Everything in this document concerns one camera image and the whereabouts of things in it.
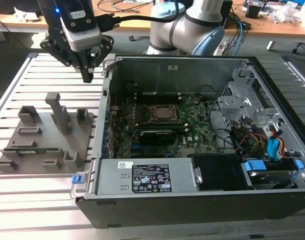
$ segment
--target vertical post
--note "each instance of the vertical post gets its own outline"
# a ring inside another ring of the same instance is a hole
[[[67,134],[70,130],[68,125],[69,115],[59,103],[61,96],[58,92],[49,92],[46,96],[45,102],[51,106],[54,118],[63,134]]]

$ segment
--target warning label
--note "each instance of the warning label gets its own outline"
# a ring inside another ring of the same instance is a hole
[[[132,191],[135,194],[171,192],[168,164],[133,165]]]

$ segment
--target robotic arm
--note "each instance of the robotic arm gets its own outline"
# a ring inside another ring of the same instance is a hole
[[[112,15],[95,17],[91,0],[38,0],[48,24],[48,36],[40,46],[65,66],[80,72],[91,83],[94,68],[111,52],[114,39],[102,34],[112,30]],[[100,51],[91,56],[91,49]]]
[[[114,39],[102,33],[118,27],[122,21],[152,21],[149,54],[169,54],[181,49],[193,55],[212,54],[224,36],[220,27],[223,0],[194,0],[185,14],[165,18],[114,14],[94,16],[92,0],[38,0],[48,24],[48,36],[40,46],[65,66],[80,72],[84,83],[91,83],[94,68],[111,52]],[[91,50],[99,52],[91,55]]]

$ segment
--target power cable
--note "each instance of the power cable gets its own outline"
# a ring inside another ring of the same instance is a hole
[[[122,16],[122,17],[115,17],[115,24],[119,24],[124,21],[129,20],[143,20],[143,21],[151,21],[151,22],[157,22],[157,23],[170,23],[177,19],[179,16],[179,5],[178,0],[174,0],[175,5],[175,16],[168,19],[158,18],[158,17],[152,17],[152,16],[139,16],[139,15],[130,15],[130,16]]]

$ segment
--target black plastic cover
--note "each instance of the black plastic cover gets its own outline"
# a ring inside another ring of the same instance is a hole
[[[192,154],[195,167],[199,167],[202,176],[201,191],[207,190],[252,190],[248,186],[241,164],[243,159],[236,154]]]

